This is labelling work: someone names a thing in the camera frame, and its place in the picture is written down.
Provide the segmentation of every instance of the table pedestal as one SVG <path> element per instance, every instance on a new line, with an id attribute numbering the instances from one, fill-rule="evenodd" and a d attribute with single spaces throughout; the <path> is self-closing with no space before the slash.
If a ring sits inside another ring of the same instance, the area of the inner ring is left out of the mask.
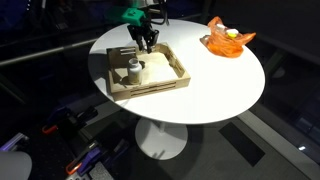
<path id="1" fill-rule="evenodd" d="M 157 124 L 144 118 L 138 122 L 135 135 L 140 149 L 149 157 L 159 160 L 180 154 L 188 140 L 186 125 Z"/>

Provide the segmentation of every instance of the dark floor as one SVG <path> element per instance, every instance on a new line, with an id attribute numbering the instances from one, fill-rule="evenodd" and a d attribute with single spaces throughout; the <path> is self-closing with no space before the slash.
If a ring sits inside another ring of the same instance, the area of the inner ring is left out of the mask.
<path id="1" fill-rule="evenodd" d="M 238 144 L 248 147 L 247 153 L 241 154 L 237 146 L 222 135 L 220 130 L 230 123 L 265 153 L 254 166 L 246 160 L 250 155 L 257 157 L 248 140 L 237 138 L 237 133 L 229 134 L 229 138 L 233 136 L 241 141 Z M 238 118 L 188 126 L 188 132 L 188 143 L 177 157 L 153 160 L 135 146 L 119 159 L 112 171 L 120 180 L 308 179 Z"/>

